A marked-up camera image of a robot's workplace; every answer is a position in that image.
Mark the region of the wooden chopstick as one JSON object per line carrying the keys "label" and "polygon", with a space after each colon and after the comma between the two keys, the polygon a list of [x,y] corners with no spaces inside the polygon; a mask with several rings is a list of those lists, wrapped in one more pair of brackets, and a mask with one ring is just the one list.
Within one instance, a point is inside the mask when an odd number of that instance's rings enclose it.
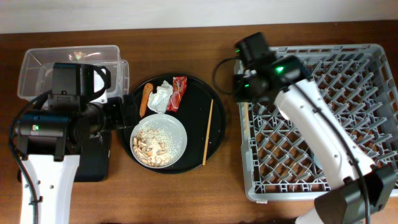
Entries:
{"label": "wooden chopstick", "polygon": [[249,127],[248,102],[244,102],[244,104],[243,104],[243,112],[244,112],[244,134],[245,134],[245,138],[249,139],[249,137],[250,137],[250,127]]}
{"label": "wooden chopstick", "polygon": [[206,158],[207,158],[207,151],[208,151],[209,137],[210,137],[210,128],[211,128],[211,120],[212,120],[212,113],[213,113],[213,103],[214,103],[214,99],[211,100],[210,111],[209,111],[209,115],[208,115],[208,124],[207,124],[207,128],[206,128],[205,145],[204,145],[203,160],[202,160],[202,165],[203,166],[205,166]]}

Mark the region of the orange carrot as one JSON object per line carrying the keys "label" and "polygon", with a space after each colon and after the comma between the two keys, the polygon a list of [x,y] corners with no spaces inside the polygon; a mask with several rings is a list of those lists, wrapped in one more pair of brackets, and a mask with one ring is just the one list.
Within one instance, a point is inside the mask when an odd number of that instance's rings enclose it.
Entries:
{"label": "orange carrot", "polygon": [[142,100],[141,100],[141,105],[139,108],[139,116],[141,118],[144,117],[144,115],[146,114],[146,110],[147,110],[147,104],[149,101],[149,96],[153,91],[153,84],[151,83],[146,83],[142,92]]}

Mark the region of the white napkin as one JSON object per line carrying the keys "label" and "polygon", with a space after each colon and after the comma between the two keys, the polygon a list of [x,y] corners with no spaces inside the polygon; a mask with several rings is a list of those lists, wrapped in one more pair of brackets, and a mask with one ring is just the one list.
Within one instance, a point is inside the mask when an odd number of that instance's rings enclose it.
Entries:
{"label": "white napkin", "polygon": [[164,80],[156,92],[149,95],[148,108],[159,114],[165,113],[173,92],[173,86]]}

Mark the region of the grey plate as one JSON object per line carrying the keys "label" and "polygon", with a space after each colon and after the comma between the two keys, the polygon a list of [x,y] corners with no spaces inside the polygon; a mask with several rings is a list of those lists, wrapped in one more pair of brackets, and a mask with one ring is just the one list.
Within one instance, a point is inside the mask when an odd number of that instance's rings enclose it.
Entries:
{"label": "grey plate", "polygon": [[162,129],[165,129],[168,132],[174,134],[175,136],[183,138],[184,142],[185,142],[185,149],[186,149],[187,141],[188,141],[186,130],[185,130],[183,124],[177,118],[174,118],[171,115],[167,115],[167,114],[152,114],[150,116],[147,116],[147,117],[145,117],[145,118],[143,118],[142,120],[139,121],[138,125],[136,125],[134,127],[134,129],[132,130],[132,133],[137,133],[138,130],[140,130],[141,128],[162,128]]}

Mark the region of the rice and food scraps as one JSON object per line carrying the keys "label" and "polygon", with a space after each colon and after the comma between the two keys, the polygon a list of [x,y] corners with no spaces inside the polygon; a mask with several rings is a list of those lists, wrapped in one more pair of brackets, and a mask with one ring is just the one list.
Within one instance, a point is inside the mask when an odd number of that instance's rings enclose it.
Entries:
{"label": "rice and food scraps", "polygon": [[140,164],[155,169],[171,166],[185,150],[183,138],[162,128],[141,128],[132,133],[130,146]]}

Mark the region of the red snack wrapper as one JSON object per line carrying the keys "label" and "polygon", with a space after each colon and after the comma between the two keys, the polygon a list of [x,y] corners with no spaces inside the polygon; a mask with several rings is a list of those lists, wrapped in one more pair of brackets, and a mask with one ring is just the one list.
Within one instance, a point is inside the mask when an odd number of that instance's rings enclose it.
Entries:
{"label": "red snack wrapper", "polygon": [[167,111],[178,111],[182,97],[187,89],[187,77],[173,77],[173,93]]}

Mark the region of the light blue cup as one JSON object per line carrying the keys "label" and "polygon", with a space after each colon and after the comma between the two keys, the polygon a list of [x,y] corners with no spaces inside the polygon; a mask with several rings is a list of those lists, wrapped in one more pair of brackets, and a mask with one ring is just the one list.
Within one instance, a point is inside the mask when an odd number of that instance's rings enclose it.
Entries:
{"label": "light blue cup", "polygon": [[313,163],[314,163],[314,167],[315,167],[315,171],[317,174],[321,173],[323,171],[322,166],[320,164],[320,161],[318,160],[318,158],[315,156],[315,154],[312,152],[311,153],[311,157],[313,159]]}

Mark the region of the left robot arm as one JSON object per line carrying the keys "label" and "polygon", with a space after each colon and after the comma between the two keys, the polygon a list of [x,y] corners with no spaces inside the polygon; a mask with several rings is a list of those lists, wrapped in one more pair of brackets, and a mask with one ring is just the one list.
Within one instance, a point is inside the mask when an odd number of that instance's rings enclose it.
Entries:
{"label": "left robot arm", "polygon": [[68,223],[75,182],[108,176],[111,133],[130,125],[123,98],[107,97],[104,66],[55,63],[52,86],[14,118],[9,148],[22,183],[21,223]]}

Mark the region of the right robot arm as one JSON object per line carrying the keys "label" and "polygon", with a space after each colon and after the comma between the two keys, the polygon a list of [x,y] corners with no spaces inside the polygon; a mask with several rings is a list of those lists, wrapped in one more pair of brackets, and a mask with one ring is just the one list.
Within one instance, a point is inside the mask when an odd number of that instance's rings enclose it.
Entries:
{"label": "right robot arm", "polygon": [[378,167],[344,130],[295,56],[239,58],[238,88],[250,100],[266,97],[291,121],[318,159],[330,191],[293,223],[370,223],[394,189],[396,173]]}

